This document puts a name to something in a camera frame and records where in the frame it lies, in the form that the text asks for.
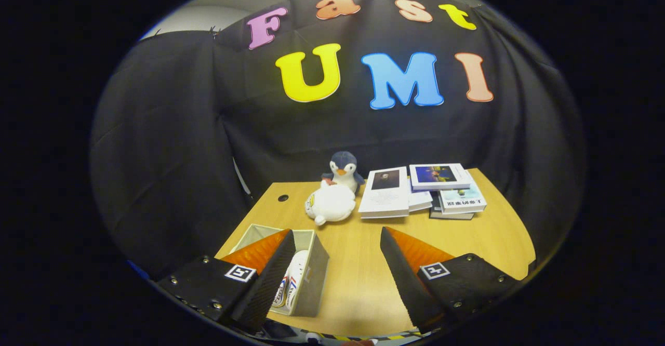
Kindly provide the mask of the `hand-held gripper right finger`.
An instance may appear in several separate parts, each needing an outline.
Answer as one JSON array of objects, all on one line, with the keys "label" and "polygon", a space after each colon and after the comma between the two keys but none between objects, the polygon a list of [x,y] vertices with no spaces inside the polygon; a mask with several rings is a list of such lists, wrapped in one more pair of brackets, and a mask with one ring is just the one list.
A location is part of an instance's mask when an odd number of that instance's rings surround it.
[{"label": "hand-held gripper right finger", "polygon": [[380,249],[409,319],[421,332],[467,322],[518,284],[476,254],[455,257],[387,226]]}]

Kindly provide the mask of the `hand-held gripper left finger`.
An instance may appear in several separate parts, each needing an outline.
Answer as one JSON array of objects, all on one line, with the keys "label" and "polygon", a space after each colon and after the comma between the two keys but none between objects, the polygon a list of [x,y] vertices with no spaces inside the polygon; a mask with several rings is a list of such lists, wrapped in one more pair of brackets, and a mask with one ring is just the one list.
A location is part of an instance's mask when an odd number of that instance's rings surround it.
[{"label": "hand-held gripper left finger", "polygon": [[221,259],[196,258],[157,284],[214,322],[258,332],[295,252],[284,229]]}]

